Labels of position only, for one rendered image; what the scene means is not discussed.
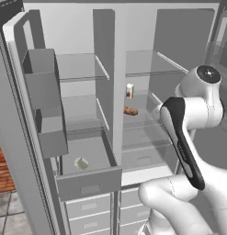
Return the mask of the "brown potato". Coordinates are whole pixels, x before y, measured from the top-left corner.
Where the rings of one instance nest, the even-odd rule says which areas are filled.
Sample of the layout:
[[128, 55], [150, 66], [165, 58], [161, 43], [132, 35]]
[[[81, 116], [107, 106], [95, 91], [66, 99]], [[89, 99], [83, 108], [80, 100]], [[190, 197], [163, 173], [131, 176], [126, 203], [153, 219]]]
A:
[[138, 110], [135, 108], [129, 108], [129, 107], [125, 106], [123, 113], [126, 115], [130, 115], [130, 116], [136, 116], [136, 115], [138, 115]]

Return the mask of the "glass fridge shelf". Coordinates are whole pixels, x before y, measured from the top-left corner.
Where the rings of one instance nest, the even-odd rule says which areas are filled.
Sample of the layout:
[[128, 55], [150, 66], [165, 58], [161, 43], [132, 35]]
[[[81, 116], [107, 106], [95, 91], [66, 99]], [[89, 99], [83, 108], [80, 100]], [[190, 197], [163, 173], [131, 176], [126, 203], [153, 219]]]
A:
[[132, 99], [125, 99], [124, 106], [135, 108], [138, 114], [136, 116], [124, 115], [123, 128], [160, 124], [160, 121], [155, 119], [153, 114], [153, 110], [157, 108], [158, 102], [150, 91], [137, 91]]
[[93, 53], [59, 54], [56, 58], [62, 82], [109, 79], [102, 62]]
[[126, 76], [146, 76], [158, 73], [188, 73], [178, 63], [154, 50], [131, 50], [126, 52]]
[[80, 95], [62, 99], [68, 131], [84, 129], [109, 130], [99, 99], [95, 95]]

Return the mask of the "clear crisper drawer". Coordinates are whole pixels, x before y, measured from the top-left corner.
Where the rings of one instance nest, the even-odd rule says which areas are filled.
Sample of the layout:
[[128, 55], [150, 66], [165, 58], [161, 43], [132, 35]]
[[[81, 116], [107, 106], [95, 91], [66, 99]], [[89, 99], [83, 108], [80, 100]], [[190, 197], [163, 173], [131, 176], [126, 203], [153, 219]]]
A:
[[121, 165], [124, 170], [167, 164], [174, 171], [176, 163], [173, 144], [159, 124], [123, 130]]

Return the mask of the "white garlic bulb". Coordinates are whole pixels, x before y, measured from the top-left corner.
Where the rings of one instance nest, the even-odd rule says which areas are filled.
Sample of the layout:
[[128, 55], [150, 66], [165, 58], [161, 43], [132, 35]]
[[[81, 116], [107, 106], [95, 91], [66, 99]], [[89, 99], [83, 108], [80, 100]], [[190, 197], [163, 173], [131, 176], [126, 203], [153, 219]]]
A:
[[78, 157], [74, 161], [74, 166], [79, 170], [85, 170], [89, 163], [84, 157]]

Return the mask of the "grey freezer drawer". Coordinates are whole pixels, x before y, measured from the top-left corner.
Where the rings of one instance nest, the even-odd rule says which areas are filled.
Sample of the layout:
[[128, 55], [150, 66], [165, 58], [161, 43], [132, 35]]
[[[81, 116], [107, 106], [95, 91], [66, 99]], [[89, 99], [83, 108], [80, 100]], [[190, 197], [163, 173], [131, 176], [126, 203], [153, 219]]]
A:
[[[120, 190], [122, 168], [116, 163], [106, 131], [69, 135], [68, 150], [69, 153], [61, 158], [61, 173], [57, 176], [62, 201]], [[78, 157], [88, 161], [85, 170], [74, 166]]]

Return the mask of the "grey fridge cabinet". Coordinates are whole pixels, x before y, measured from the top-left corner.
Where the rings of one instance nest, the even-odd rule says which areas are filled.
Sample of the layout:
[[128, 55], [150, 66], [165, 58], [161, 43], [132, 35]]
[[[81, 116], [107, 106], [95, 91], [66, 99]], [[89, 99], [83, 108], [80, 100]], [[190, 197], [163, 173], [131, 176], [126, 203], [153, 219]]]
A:
[[[117, 165], [122, 168], [121, 187], [110, 194], [110, 227], [82, 235], [119, 235], [121, 191], [139, 187], [173, 171], [167, 164], [124, 170], [121, 165], [124, 101], [127, 84], [148, 90], [158, 105], [175, 92], [185, 73], [126, 76], [126, 52], [154, 50], [188, 71], [203, 62], [217, 15], [218, 0], [25, 0], [25, 8], [38, 10], [45, 47], [55, 55], [93, 53], [102, 62], [109, 79], [67, 81], [60, 79], [64, 97], [95, 95], [103, 108], [105, 130]], [[61, 158], [56, 158], [57, 176]], [[72, 235], [66, 205], [62, 212], [67, 235]]]

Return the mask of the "pale grey drawer front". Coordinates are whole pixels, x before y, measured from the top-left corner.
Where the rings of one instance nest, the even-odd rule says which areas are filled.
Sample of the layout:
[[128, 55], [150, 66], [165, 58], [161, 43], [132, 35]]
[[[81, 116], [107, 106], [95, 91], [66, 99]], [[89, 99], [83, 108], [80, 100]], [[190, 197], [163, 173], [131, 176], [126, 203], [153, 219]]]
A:
[[144, 223], [145, 221], [142, 220], [131, 224], [121, 225], [119, 235], [138, 235], [138, 231]]
[[120, 224], [125, 225], [136, 221], [147, 219], [150, 209], [143, 205], [137, 207], [126, 207], [120, 210]]
[[70, 220], [72, 235], [82, 235], [85, 233], [108, 229], [110, 227], [110, 212], [94, 214], [84, 218]]
[[138, 196], [138, 187], [121, 191], [120, 205], [122, 207], [132, 207], [140, 204], [141, 201]]
[[110, 194], [90, 196], [65, 203], [69, 218], [80, 218], [110, 210]]

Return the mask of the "grey left fridge door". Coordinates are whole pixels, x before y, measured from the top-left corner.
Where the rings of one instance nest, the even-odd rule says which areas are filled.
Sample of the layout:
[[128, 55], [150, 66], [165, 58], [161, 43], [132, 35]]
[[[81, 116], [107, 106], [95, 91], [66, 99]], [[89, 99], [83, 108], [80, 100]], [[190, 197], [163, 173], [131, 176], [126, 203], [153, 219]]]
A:
[[44, 158], [23, 61], [45, 47], [40, 12], [0, 9], [0, 144], [33, 235], [67, 235], [56, 158]]

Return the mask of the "grey fridge door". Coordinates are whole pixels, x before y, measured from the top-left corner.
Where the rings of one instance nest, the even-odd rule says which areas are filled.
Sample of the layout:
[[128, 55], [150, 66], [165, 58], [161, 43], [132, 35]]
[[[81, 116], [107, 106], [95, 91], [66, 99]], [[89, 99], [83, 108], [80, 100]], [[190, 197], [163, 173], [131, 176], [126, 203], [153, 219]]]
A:
[[207, 46], [205, 63], [221, 74], [221, 101], [225, 108], [222, 126], [227, 128], [227, 0], [220, 2]]
[[23, 61], [45, 47], [40, 12], [0, 9], [0, 144], [33, 235], [67, 235], [56, 158], [44, 158]]

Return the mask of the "grey right fridge door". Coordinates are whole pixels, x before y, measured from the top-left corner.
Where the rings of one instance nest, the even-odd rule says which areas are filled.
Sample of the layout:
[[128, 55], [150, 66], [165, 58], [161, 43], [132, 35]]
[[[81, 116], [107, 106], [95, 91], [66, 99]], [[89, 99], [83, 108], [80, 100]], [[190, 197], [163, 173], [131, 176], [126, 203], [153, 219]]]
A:
[[221, 101], [225, 108], [222, 126], [227, 128], [227, 0], [220, 2], [207, 46], [205, 63], [221, 74]]

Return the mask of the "white and red carton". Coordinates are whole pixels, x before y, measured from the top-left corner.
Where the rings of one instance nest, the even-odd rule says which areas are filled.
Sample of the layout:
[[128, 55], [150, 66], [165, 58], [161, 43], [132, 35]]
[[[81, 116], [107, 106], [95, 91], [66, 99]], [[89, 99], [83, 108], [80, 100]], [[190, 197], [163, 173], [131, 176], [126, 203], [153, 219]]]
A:
[[133, 98], [134, 93], [134, 85], [133, 84], [127, 84], [126, 86], [126, 97], [129, 99]]

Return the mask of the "small grey door bin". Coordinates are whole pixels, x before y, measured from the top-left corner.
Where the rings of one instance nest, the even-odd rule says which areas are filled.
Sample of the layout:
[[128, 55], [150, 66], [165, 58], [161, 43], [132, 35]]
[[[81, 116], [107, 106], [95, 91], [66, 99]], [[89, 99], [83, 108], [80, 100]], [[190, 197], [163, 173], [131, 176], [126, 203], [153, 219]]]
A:
[[37, 109], [35, 122], [44, 158], [63, 156], [68, 153], [62, 106]]

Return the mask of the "large grey door bin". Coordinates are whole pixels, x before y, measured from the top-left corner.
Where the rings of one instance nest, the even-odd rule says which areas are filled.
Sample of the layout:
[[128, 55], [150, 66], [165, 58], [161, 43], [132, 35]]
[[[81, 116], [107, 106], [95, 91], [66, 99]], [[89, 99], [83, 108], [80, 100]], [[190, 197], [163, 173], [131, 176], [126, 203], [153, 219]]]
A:
[[61, 89], [54, 49], [28, 50], [22, 65], [32, 107], [59, 106]]

